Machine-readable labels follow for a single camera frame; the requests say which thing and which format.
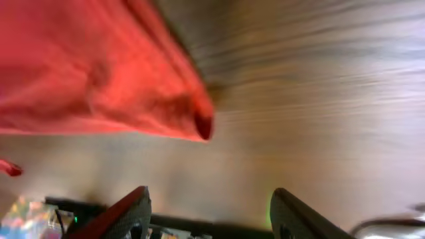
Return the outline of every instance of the black wire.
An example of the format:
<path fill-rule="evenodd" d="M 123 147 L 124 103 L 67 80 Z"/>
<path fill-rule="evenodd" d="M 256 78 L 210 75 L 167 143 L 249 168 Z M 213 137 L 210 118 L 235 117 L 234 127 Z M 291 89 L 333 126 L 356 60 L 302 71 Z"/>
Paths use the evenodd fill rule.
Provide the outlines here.
<path fill-rule="evenodd" d="M 62 222 L 62 217 L 59 214 L 59 210 L 55 209 L 54 213 L 56 213 L 56 217 L 58 218 L 59 224 L 60 224 L 60 229 L 62 230 L 62 235 L 65 235 L 65 228 L 64 228 L 64 224 Z"/>

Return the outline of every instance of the red object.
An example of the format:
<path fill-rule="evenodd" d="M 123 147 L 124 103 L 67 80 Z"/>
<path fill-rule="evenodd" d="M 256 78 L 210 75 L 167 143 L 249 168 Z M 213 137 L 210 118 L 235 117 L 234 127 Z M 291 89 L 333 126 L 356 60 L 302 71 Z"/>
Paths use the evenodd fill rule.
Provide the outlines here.
<path fill-rule="evenodd" d="M 22 174 L 22 169 L 18 165 L 4 159 L 0 159 L 0 171 L 11 177 L 16 177 Z"/>
<path fill-rule="evenodd" d="M 148 0 L 4 0 L 0 35 L 2 134 L 211 137 L 209 97 Z"/>

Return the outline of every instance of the small red cloth piece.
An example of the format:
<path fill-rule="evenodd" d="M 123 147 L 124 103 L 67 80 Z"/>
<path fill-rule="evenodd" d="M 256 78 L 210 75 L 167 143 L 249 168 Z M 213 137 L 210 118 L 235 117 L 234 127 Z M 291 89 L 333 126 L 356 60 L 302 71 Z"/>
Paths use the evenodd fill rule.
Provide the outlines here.
<path fill-rule="evenodd" d="M 22 169 L 18 165 L 4 159 L 0 159 L 0 171 L 11 177 L 16 177 L 22 174 Z"/>
<path fill-rule="evenodd" d="M 0 35 L 0 133 L 211 137 L 211 101 L 148 0 L 4 0 Z"/>

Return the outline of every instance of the wood grain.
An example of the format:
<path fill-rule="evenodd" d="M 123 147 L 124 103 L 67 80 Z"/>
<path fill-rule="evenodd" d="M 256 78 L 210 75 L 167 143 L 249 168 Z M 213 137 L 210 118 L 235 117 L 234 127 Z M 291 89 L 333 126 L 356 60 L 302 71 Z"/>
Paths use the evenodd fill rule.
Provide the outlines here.
<path fill-rule="evenodd" d="M 270 228 L 285 187 L 343 229 L 425 201 L 424 0 L 157 0 L 216 104 L 208 144 L 1 136 L 1 188 Z"/>

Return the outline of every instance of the wooden table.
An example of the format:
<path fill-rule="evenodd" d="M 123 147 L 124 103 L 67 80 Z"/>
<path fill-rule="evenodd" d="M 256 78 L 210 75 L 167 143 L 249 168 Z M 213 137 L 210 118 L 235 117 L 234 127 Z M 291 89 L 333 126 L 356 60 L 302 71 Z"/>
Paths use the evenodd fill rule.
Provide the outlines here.
<path fill-rule="evenodd" d="M 269 228 L 285 187 L 343 229 L 425 200 L 424 0 L 157 0 L 216 105 L 208 144 L 1 136 L 4 191 Z"/>

